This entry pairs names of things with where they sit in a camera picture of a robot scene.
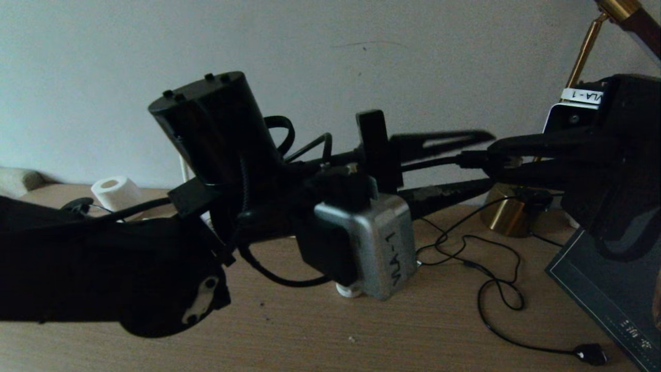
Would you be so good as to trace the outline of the small black power box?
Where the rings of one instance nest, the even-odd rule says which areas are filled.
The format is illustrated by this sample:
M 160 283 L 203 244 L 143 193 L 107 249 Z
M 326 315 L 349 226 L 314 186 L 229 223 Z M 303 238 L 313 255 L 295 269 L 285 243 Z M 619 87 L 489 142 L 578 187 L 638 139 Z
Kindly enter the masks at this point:
M 522 211 L 525 213 L 546 211 L 552 204 L 553 198 L 552 194 L 545 189 L 514 189 L 514 199 L 522 203 Z

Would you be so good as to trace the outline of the brass desk lamp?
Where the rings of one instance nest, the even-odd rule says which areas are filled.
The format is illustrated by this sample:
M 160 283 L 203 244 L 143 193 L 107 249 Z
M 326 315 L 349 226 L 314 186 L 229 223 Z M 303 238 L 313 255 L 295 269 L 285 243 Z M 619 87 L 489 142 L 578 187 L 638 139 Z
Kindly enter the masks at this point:
M 594 0 L 594 2 L 600 14 L 590 23 L 560 95 L 560 101 L 553 108 L 586 109 L 590 114 L 595 113 L 599 103 L 597 97 L 578 98 L 572 94 L 573 92 L 580 94 L 597 92 L 597 88 L 578 88 L 578 85 L 602 25 L 606 22 L 616 24 L 640 45 L 652 61 L 661 67 L 661 25 L 651 17 L 640 0 Z M 484 210 L 480 212 L 484 225 L 499 235 L 526 236 L 536 218 L 532 211 L 526 211 L 527 207 L 533 206 L 532 201 L 525 201 L 516 194 L 517 191 L 523 190 L 524 188 L 514 184 L 496 184 L 489 191 L 484 203 Z

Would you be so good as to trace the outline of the dark framed board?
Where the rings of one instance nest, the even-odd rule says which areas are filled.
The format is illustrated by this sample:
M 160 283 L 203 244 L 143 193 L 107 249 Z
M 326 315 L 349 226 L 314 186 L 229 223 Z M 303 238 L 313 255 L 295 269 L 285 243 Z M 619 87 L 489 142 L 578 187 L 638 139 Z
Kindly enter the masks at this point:
M 660 270 L 661 240 L 623 263 L 600 255 L 581 228 L 546 269 L 642 372 L 661 372 L 661 330 L 653 312 Z

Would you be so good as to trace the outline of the small grey clear-topped device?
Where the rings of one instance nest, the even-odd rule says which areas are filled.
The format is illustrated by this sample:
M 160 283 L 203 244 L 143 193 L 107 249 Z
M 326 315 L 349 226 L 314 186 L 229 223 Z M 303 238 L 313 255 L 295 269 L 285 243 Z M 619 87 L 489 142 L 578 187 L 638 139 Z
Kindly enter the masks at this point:
M 364 295 L 364 292 L 361 288 L 360 283 L 352 283 L 351 285 L 342 285 L 338 282 L 335 282 L 336 289 L 338 294 L 344 298 L 358 298 Z

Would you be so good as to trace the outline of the white toilet paper roll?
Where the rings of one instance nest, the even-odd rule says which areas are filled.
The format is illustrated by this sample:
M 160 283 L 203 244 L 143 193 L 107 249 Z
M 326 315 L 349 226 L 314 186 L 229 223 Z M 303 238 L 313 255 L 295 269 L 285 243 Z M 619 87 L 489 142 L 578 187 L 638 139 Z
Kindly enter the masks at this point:
M 139 186 L 126 176 L 101 179 L 90 190 L 102 206 L 112 212 L 137 206 L 144 201 Z

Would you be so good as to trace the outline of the beige cushion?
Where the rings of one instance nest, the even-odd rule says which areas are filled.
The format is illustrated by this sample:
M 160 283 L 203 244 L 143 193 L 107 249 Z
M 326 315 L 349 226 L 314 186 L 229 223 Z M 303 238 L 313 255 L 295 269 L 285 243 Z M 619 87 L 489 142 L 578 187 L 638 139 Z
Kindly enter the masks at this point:
M 23 197 L 43 184 L 45 180 L 34 170 L 0 167 L 0 197 Z

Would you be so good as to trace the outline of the black round stand base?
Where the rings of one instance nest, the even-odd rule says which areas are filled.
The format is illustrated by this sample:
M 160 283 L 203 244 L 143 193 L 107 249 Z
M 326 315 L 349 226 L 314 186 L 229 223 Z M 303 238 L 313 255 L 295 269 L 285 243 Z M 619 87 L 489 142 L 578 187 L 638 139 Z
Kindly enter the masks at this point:
M 95 201 L 90 197 L 77 198 L 66 203 L 60 210 L 65 210 L 77 215 L 87 215 L 90 207 L 94 205 Z

